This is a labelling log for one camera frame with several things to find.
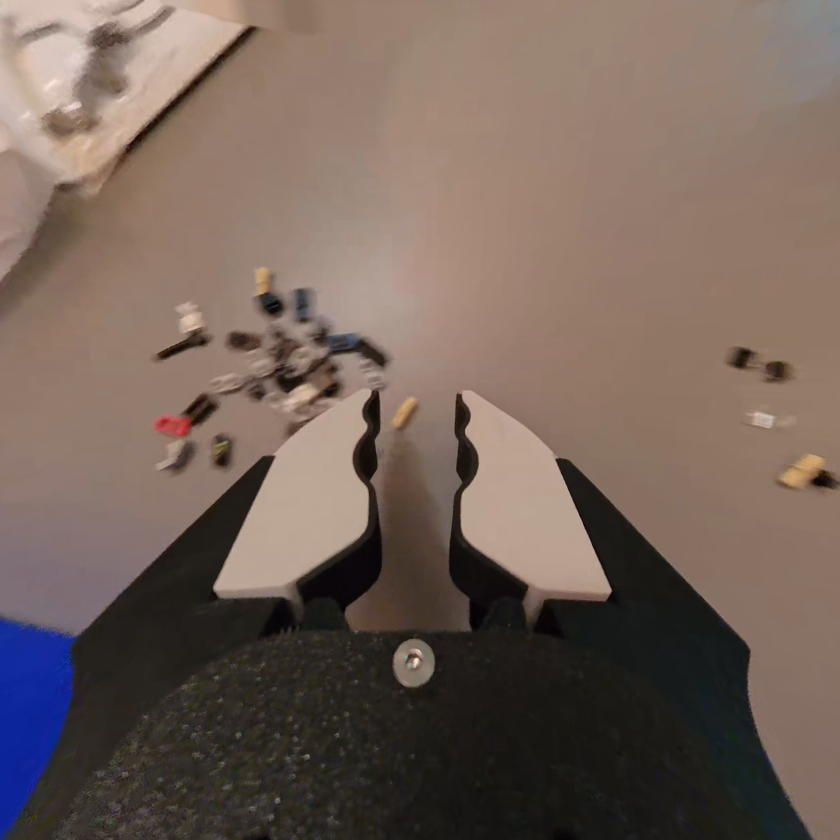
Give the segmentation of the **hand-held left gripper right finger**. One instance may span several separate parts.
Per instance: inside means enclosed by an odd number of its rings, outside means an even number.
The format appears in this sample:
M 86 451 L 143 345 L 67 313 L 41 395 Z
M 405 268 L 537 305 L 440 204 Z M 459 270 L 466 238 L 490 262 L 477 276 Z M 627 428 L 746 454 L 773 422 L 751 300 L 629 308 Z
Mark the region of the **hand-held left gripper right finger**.
M 471 390 L 455 399 L 449 575 L 478 627 L 499 601 L 528 627 L 554 602 L 601 605 L 613 588 L 552 449 Z

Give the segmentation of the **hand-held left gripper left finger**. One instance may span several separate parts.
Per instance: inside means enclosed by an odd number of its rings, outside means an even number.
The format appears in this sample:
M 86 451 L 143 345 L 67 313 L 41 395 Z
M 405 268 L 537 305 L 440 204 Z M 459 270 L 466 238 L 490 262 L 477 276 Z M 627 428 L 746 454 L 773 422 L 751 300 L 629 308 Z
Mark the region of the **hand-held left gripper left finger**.
M 302 611 L 304 585 L 363 537 L 375 494 L 361 454 L 378 435 L 379 396 L 360 389 L 278 448 L 213 585 L 218 599 L 280 598 Z

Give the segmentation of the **pile of small toy bricks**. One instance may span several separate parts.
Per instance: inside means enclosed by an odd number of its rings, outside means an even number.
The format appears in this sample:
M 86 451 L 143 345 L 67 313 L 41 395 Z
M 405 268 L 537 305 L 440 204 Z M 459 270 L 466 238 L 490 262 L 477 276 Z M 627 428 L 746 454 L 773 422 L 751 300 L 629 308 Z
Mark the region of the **pile of small toy bricks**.
M 252 401 L 270 405 L 301 427 L 329 410 L 343 388 L 343 374 L 337 359 L 356 357 L 360 375 L 373 392 L 386 388 L 385 371 L 391 356 L 370 339 L 355 332 L 334 332 L 329 321 L 317 318 L 314 294 L 309 288 L 296 288 L 286 297 L 277 293 L 275 274 L 267 267 L 255 270 L 256 308 L 267 318 L 263 332 L 234 330 L 226 334 L 229 350 L 247 357 L 247 372 L 213 378 L 206 388 L 179 413 L 155 419 L 154 430 L 173 439 L 167 456 L 156 468 L 177 471 L 191 457 L 188 440 L 195 427 L 218 409 L 218 397 L 242 392 Z M 203 311 L 194 301 L 175 307 L 180 340 L 153 357 L 168 361 L 186 351 L 210 344 Z M 765 359 L 757 351 L 736 346 L 726 365 L 734 370 L 760 371 L 765 382 L 783 383 L 795 377 L 790 362 Z M 838 490 L 838 475 L 825 466 L 825 459 L 804 455 L 782 469 L 778 483 L 791 490 L 815 488 Z

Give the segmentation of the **blue plastic bin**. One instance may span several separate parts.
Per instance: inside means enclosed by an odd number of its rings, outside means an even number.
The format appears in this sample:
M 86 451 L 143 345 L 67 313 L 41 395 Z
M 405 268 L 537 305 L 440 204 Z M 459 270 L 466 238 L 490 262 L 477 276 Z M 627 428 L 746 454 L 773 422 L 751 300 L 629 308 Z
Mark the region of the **blue plastic bin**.
M 23 813 L 65 726 L 74 640 L 1 619 L 1 838 Z

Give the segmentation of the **grey desk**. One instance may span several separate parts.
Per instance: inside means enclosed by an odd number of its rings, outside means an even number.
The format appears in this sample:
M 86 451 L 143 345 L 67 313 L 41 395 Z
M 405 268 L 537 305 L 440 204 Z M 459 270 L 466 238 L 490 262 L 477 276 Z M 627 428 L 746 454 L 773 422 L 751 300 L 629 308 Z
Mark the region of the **grey desk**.
M 752 650 L 754 715 L 838 838 L 838 4 L 312 2 L 253 34 L 2 283 L 2 615 L 78 634 L 281 441 L 236 395 L 253 272 L 392 356 L 385 561 L 353 627 L 466 628 L 469 389 L 572 460 Z

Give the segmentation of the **white and wood book stand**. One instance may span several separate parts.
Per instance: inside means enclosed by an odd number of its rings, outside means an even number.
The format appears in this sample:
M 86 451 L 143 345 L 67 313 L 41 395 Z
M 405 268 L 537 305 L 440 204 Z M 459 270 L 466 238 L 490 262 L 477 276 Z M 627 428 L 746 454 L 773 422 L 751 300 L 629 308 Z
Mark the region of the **white and wood book stand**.
M 56 11 L 57 2 L 47 2 L 45 11 Z M 246 33 L 241 24 L 165 3 L 175 13 L 141 40 L 129 63 L 128 92 L 104 107 L 88 138 L 59 147 L 66 173 L 78 177 L 69 185 L 106 179 L 131 144 Z

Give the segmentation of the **clear bag of small parts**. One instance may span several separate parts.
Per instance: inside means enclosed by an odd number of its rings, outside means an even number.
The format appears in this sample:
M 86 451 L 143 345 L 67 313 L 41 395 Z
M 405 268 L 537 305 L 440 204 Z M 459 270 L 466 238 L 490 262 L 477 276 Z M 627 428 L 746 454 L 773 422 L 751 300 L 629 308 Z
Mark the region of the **clear bag of small parts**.
M 141 40 L 175 13 L 165 2 L 2 2 L 2 135 L 52 190 L 78 182 L 59 147 L 86 139 L 130 89 Z

